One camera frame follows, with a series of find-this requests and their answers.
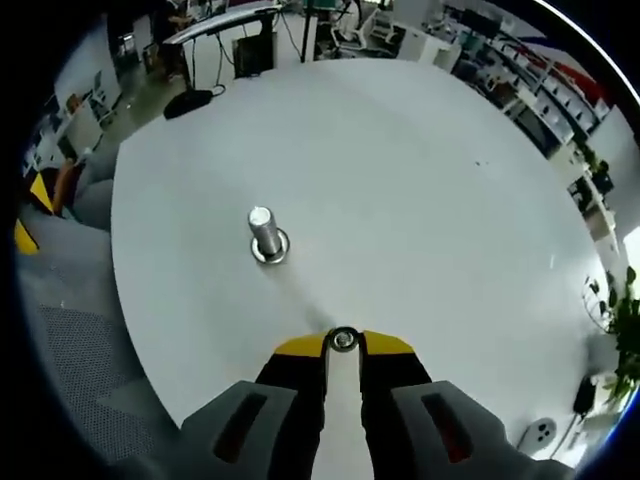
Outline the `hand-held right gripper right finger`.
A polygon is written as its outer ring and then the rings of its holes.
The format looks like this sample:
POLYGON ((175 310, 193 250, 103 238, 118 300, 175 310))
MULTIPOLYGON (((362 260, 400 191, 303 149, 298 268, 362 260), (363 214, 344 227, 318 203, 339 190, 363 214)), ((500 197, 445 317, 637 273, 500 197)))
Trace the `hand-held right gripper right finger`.
POLYGON ((377 479, 571 479, 555 460, 509 443, 501 420, 449 381, 434 381, 403 340, 363 331, 361 420, 377 479))

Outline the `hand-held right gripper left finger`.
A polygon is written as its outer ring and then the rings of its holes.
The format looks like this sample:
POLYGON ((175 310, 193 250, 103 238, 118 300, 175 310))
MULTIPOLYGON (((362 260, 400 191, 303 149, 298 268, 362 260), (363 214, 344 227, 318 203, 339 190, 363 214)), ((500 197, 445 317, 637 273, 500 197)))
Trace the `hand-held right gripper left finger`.
POLYGON ((308 479, 324 427, 327 336, 290 339, 253 381, 187 417, 177 437, 112 468, 115 479, 308 479))

